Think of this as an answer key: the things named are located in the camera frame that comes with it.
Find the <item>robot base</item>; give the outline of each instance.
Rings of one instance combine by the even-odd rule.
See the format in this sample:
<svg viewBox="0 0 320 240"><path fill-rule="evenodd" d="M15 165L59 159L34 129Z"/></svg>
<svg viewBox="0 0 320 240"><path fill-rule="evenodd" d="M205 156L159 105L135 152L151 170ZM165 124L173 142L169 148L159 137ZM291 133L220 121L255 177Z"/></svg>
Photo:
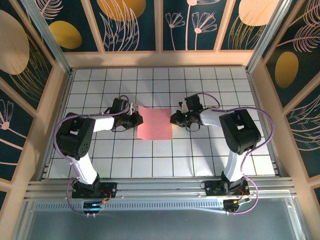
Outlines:
<svg viewBox="0 0 320 240"><path fill-rule="evenodd" d="M73 199L105 199L115 198L117 194L116 182L99 182L97 186L98 192L92 192L81 186L81 182L76 182L73 185L72 198Z"/></svg>
<svg viewBox="0 0 320 240"><path fill-rule="evenodd" d="M241 196L241 191L243 191L246 195L250 195L248 182L244 177L237 181L230 182L225 176L224 172L221 174L221 180L205 181L204 187L207 197L230 195Z"/></svg>

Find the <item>floral wallpaper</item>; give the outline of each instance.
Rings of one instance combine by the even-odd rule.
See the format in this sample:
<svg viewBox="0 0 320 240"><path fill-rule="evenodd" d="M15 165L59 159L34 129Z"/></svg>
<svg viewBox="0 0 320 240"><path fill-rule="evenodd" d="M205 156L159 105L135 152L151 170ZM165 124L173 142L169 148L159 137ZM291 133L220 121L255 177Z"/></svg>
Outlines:
<svg viewBox="0 0 320 240"><path fill-rule="evenodd" d="M164 0L163 50L213 50L226 0Z"/></svg>
<svg viewBox="0 0 320 240"><path fill-rule="evenodd" d="M306 0L266 67L285 107L320 71L320 0Z"/></svg>
<svg viewBox="0 0 320 240"><path fill-rule="evenodd" d="M235 0L221 50L253 50L278 0Z"/></svg>
<svg viewBox="0 0 320 240"><path fill-rule="evenodd" d="M106 52L155 51L154 0L90 0Z"/></svg>
<svg viewBox="0 0 320 240"><path fill-rule="evenodd" d="M320 175L320 85L286 118L309 177Z"/></svg>
<svg viewBox="0 0 320 240"><path fill-rule="evenodd" d="M11 181L33 117L0 90L0 179Z"/></svg>
<svg viewBox="0 0 320 240"><path fill-rule="evenodd" d="M98 51L80 0L34 0L34 3L63 52Z"/></svg>
<svg viewBox="0 0 320 240"><path fill-rule="evenodd" d="M37 109L52 65L7 0L0 19L0 78Z"/></svg>

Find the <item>grid mat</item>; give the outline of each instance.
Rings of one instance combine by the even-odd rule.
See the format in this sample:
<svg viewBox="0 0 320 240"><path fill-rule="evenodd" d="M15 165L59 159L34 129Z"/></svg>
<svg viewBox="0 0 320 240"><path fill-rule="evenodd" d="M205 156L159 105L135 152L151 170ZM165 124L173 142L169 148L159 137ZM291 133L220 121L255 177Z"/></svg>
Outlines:
<svg viewBox="0 0 320 240"><path fill-rule="evenodd" d="M243 67L173 67L78 69L64 114L96 114L125 94L137 105L179 109L178 103L194 93L216 97L223 109L255 106ZM200 95L204 107L215 101ZM265 141L258 113L249 113ZM172 125L173 140L148 141L137 138L137 128L124 132L94 133L89 156L101 178L204 177L220 176L228 161L229 148L221 128L202 126L188 132ZM276 165L267 147L247 158L248 176L275 175ZM53 152L45 178L76 177L69 163Z"/></svg>

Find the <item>yellow circle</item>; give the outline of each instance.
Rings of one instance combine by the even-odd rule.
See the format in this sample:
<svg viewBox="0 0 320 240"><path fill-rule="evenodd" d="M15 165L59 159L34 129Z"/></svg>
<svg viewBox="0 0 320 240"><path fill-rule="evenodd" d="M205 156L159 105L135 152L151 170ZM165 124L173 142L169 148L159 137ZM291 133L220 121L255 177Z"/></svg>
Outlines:
<svg viewBox="0 0 320 240"><path fill-rule="evenodd" d="M135 14L135 17L140 17L146 9L146 0L96 0L101 10L109 18L120 21L127 22L132 20L128 13L125 11L126 5L127 9L132 11Z"/></svg>
<svg viewBox="0 0 320 240"><path fill-rule="evenodd" d="M279 0L241 0L239 17L249 26L266 25L274 13Z"/></svg>
<svg viewBox="0 0 320 240"><path fill-rule="evenodd" d="M283 89L289 87L297 76L298 68L297 56L290 51L285 51L276 61L275 82Z"/></svg>
<svg viewBox="0 0 320 240"><path fill-rule="evenodd" d="M49 28L61 47L76 49L82 44L80 32L66 21L54 21Z"/></svg>
<svg viewBox="0 0 320 240"><path fill-rule="evenodd" d="M0 10L0 69L17 75L29 61L28 35L21 24L10 14Z"/></svg>

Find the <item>dandelion illustration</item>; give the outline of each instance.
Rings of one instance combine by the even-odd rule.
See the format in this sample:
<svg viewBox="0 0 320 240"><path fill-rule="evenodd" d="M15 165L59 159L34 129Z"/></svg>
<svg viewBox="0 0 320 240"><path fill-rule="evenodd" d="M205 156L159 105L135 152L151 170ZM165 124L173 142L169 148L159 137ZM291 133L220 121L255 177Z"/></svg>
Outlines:
<svg viewBox="0 0 320 240"><path fill-rule="evenodd" d="M2 99L0 99L0 130L3 130L3 131L9 130L9 131L13 132L14 134L26 139L27 138L26 136L14 131L10 128L10 121L12 119L13 112L14 112L14 104L10 101L8 101L5 104L5 102ZM0 142L7 144L11 147L14 147L16 149L19 149L19 150L23 149L21 146L15 145L15 144L8 142L8 141L1 139L1 138L0 138Z"/></svg>
<svg viewBox="0 0 320 240"><path fill-rule="evenodd" d="M197 50L197 38L198 34L208 33L217 30L217 24L214 24L215 12L204 12L199 18L199 12L192 14L192 23L195 32L194 50Z"/></svg>
<svg viewBox="0 0 320 240"><path fill-rule="evenodd" d="M169 25L170 28L170 32L171 32L171 41L172 41L172 46L173 46L173 50L175 51L175 42L174 42L174 36L172 34L172 29L174 28L178 28L178 27L182 27L184 25L186 25L186 22L183 21L183 17L181 15L181 12L179 13L173 13L171 16L171 13L168 12L165 14L165 19Z"/></svg>
<svg viewBox="0 0 320 240"><path fill-rule="evenodd" d="M220 0L186 0L188 3L188 13L186 15L186 27L185 27L185 50L188 50L188 25L189 25L189 17L190 17L190 9L191 6L196 5L206 5L206 4L215 4L220 2Z"/></svg>

